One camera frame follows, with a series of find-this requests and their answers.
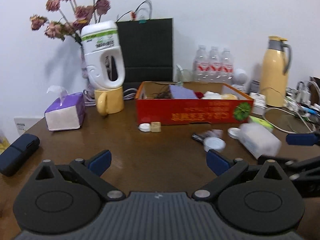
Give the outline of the small white cap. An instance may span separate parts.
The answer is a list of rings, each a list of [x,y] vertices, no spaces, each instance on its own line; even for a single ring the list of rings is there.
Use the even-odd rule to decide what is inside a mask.
[[[151,131],[151,125],[149,123],[142,123],[138,126],[138,129],[141,132],[150,132]]]

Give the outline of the dried rose bouquet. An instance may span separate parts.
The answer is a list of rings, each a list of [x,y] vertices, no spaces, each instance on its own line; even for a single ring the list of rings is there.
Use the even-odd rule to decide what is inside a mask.
[[[67,37],[82,46],[81,31],[90,24],[101,22],[101,18],[111,9],[110,0],[92,0],[81,5],[77,0],[47,0],[46,12],[57,14],[57,18],[39,14],[30,16],[32,31],[43,29],[47,38],[64,41]]]

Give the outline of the power strip with chargers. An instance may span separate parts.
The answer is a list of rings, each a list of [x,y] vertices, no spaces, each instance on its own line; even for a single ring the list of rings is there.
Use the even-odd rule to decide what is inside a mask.
[[[286,89],[285,107],[296,117],[319,126],[319,78],[299,81],[295,88]]]

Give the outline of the red cardboard box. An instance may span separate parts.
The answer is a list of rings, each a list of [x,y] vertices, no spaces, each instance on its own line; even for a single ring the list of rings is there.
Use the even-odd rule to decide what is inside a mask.
[[[195,92],[232,94],[227,99],[158,99],[169,91],[170,82],[145,81],[136,93],[137,122],[160,122],[162,125],[192,123],[227,124],[247,122],[252,112],[253,99],[226,83],[185,82],[183,86]]]

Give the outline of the purple knit pouch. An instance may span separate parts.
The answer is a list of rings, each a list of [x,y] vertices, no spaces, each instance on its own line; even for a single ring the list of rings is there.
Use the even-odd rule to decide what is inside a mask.
[[[198,99],[193,90],[182,86],[169,85],[169,90],[173,99]]]

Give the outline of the white detergent jug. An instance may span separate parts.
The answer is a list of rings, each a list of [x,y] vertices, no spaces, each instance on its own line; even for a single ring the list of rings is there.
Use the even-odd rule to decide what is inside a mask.
[[[81,40],[87,75],[94,89],[116,89],[125,80],[125,66],[118,37],[118,27],[113,21],[90,24],[82,28]],[[117,79],[108,77],[106,58],[114,58]]]

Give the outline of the beige eraser block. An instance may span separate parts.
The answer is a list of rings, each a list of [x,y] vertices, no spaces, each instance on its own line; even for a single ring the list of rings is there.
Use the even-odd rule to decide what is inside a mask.
[[[150,131],[153,133],[161,132],[161,123],[160,122],[151,122]]]

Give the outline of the yellow mug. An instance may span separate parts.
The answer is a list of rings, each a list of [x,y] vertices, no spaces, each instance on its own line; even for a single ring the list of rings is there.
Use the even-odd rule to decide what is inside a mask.
[[[98,113],[107,116],[119,113],[124,109],[123,88],[95,90],[95,103]]]

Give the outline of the frosted cotton swab box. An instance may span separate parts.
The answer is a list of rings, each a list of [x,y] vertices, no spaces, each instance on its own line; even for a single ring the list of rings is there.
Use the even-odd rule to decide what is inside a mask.
[[[264,126],[257,123],[241,124],[238,140],[255,159],[265,155],[275,157],[280,148],[281,141]]]

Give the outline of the water bottle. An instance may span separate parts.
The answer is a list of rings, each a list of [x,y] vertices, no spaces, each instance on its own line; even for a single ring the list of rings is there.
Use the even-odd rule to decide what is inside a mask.
[[[206,46],[199,45],[193,61],[193,79],[196,82],[207,82],[209,74],[209,61]]]
[[[209,51],[209,78],[210,82],[217,82],[220,78],[220,53],[219,48],[216,46],[212,46]]]
[[[233,78],[234,60],[229,48],[224,48],[221,53],[221,78],[224,83],[231,84]]]

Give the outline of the white jar lid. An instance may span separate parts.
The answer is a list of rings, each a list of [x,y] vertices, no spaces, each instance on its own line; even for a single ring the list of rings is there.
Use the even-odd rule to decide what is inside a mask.
[[[207,137],[203,141],[203,147],[206,152],[209,150],[215,150],[216,152],[222,152],[225,149],[226,143],[218,137]]]

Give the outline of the water bottle middle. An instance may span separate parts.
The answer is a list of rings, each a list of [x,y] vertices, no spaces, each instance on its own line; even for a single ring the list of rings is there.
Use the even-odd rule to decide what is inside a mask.
[[[220,78],[220,53],[219,48],[216,46],[212,46],[209,51],[209,78],[210,82],[217,82]]]

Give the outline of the yellow white plush toy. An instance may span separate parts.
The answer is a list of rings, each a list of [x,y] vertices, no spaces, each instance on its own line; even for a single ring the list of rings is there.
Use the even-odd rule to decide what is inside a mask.
[[[206,100],[238,100],[238,97],[233,94],[219,94],[207,91],[204,93],[202,99]]]

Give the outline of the yellow thermos jug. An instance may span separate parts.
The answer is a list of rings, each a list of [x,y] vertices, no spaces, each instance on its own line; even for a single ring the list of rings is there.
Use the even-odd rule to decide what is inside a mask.
[[[268,37],[268,49],[263,58],[260,94],[268,106],[281,108],[285,104],[286,87],[292,60],[292,48],[287,39]]]

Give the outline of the clear candy wrapper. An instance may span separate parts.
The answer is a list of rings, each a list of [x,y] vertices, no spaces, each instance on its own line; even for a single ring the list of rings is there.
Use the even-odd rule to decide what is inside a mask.
[[[208,130],[204,133],[204,137],[208,138],[208,137],[215,137],[215,138],[222,138],[223,136],[223,130],[221,129],[211,129]]]

